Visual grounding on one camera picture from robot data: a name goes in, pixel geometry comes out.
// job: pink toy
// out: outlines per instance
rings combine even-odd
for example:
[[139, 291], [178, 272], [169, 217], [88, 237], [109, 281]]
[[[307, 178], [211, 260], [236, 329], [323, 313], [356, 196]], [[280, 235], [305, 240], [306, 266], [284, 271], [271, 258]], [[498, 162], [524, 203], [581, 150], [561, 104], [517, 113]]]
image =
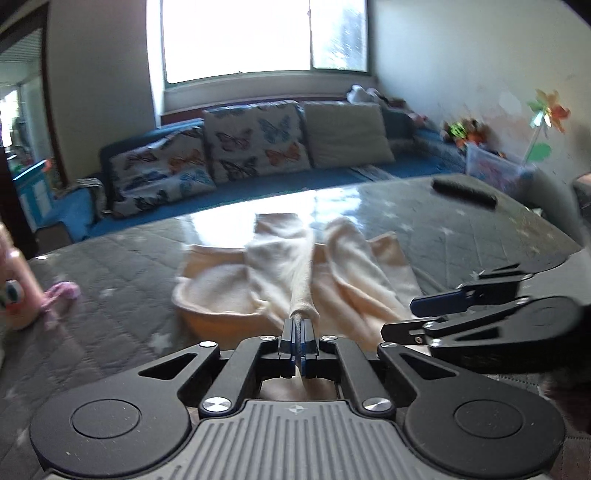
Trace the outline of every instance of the pink toy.
[[[27, 260], [0, 223], [0, 318], [3, 316], [9, 327], [23, 329], [54, 308], [58, 299], [71, 303], [79, 295], [80, 289], [71, 282], [59, 283], [43, 293]], [[54, 319], [46, 322], [47, 328], [52, 325]]]

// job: pinwheel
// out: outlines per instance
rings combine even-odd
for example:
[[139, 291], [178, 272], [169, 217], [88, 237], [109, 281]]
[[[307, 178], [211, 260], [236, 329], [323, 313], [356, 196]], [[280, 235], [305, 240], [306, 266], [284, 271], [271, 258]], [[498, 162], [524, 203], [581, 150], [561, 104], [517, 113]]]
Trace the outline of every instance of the pinwheel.
[[[525, 153], [524, 162], [542, 161], [550, 156], [552, 148], [547, 143], [536, 143], [540, 136], [540, 131], [542, 129], [556, 127], [559, 132], [564, 133], [562, 120], [566, 120], [570, 115], [570, 110], [558, 103], [558, 92], [556, 90], [552, 93], [545, 93], [537, 89], [536, 93], [535, 101], [527, 102], [534, 113], [530, 126], [535, 130]], [[544, 130], [544, 132], [546, 137], [548, 137], [547, 131]]]

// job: beige pillow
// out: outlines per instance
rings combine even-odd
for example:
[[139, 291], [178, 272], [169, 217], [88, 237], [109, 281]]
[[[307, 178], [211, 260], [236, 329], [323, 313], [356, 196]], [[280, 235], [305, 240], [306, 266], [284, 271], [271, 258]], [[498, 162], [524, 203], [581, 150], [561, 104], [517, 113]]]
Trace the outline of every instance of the beige pillow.
[[394, 161], [379, 105], [304, 102], [303, 106], [316, 168]]

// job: doorway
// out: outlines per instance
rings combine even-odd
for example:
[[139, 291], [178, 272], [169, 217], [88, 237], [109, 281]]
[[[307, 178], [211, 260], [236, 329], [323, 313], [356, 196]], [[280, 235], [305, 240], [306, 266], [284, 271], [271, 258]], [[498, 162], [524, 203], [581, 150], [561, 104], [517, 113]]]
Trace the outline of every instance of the doorway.
[[46, 69], [49, 5], [0, 34], [0, 219], [27, 258], [35, 231], [67, 184], [53, 128]]

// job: door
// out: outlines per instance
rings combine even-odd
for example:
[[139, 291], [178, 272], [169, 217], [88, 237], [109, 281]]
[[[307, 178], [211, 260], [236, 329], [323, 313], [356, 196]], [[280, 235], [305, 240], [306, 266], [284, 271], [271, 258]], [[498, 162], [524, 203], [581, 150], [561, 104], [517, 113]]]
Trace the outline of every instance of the door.
[[8, 161], [4, 153], [4, 146], [0, 138], [0, 219], [10, 231], [12, 240], [18, 249], [27, 258], [34, 257], [37, 253], [37, 240], [31, 231], [18, 193], [12, 182], [12, 176], [8, 168]]

